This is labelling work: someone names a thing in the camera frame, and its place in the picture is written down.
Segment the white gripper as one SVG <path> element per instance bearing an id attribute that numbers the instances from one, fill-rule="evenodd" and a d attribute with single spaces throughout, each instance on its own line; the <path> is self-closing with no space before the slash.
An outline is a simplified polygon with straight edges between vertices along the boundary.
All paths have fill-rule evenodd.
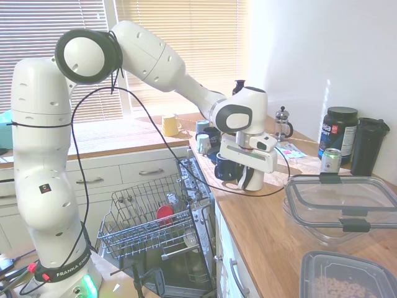
<path id="1" fill-rule="evenodd" d="M 277 167 L 275 138 L 250 138 L 248 146 L 241 147 L 234 138 L 222 138 L 222 157 L 242 164 L 238 168 L 238 187 L 246 189 L 254 174 L 254 169 L 272 173 Z"/>

